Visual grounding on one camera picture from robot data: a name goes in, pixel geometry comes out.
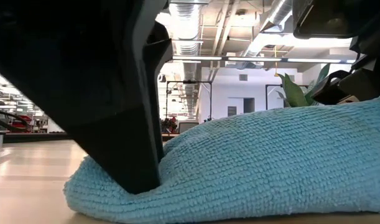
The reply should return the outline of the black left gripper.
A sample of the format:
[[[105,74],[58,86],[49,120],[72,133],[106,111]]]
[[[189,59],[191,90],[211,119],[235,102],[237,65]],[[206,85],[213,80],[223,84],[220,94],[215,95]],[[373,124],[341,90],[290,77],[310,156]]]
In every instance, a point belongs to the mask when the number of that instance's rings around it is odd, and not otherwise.
[[[60,127],[148,109],[159,0],[0,0],[0,74]]]

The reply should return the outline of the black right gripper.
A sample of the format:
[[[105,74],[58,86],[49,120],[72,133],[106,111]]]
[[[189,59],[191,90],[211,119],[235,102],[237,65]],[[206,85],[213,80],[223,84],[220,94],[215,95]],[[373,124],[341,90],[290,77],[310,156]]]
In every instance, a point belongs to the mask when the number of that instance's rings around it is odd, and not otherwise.
[[[352,38],[350,50],[357,53],[353,73],[338,70],[324,78],[311,97],[323,105],[371,100],[380,96],[380,29]]]

